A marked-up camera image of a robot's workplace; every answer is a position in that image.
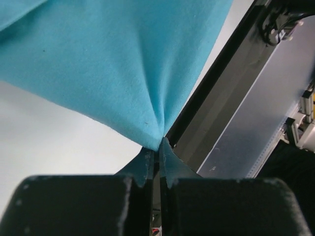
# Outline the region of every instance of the blue fabric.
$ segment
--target blue fabric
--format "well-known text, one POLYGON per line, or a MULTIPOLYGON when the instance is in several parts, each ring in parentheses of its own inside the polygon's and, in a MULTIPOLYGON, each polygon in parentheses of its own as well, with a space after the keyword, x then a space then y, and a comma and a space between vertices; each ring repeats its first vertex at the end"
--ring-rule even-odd
POLYGON ((0 79, 157 150, 232 0, 43 2, 1 0, 0 79))

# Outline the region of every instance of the black metal frame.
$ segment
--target black metal frame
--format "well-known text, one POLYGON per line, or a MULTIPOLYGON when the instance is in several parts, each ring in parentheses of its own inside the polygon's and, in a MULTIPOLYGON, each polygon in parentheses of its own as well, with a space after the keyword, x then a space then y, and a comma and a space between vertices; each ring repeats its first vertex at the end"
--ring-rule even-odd
POLYGON ((197 171, 243 101, 275 47, 261 29, 278 1, 257 0, 183 108, 167 138, 175 153, 197 171))

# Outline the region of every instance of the black cable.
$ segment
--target black cable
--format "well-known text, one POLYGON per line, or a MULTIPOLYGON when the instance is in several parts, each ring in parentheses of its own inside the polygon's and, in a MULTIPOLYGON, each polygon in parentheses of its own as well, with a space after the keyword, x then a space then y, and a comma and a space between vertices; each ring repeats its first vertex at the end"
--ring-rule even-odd
POLYGON ((280 26, 279 27, 279 29, 278 29, 278 33, 277 33, 277 35, 278 35, 278 41, 277 41, 277 43, 273 43, 273 42, 271 42, 270 41, 270 35, 271 35, 271 31, 273 30, 273 29, 268 29, 268 31, 266 32, 267 33, 267 43, 269 44, 269 45, 271 45, 271 46, 277 46, 282 40, 280 39, 280 33, 281 33, 281 31, 287 26, 287 25, 289 25, 289 24, 292 24, 292 23, 295 23, 295 22, 297 22, 297 21, 300 21, 300 20, 302 20, 302 19, 304 19, 304 18, 306 18, 306 17, 310 17, 310 16, 315 16, 315 12, 311 12, 311 13, 305 13, 305 14, 303 14, 303 15, 300 15, 300 16, 297 16, 297 17, 294 17, 294 18, 291 18, 291 19, 289 19, 287 22, 285 22, 282 26, 280 26))

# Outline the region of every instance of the dark fabric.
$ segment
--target dark fabric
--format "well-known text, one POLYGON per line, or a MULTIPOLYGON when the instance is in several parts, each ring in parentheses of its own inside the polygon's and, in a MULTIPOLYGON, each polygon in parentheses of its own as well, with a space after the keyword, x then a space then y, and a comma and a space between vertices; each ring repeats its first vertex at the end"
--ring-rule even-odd
POLYGON ((258 177, 277 177, 287 183, 315 235, 315 154, 280 141, 258 177))
POLYGON ((168 200, 173 227, 167 231, 162 199, 162 229, 167 235, 311 235, 294 194, 279 179, 180 178, 168 200))

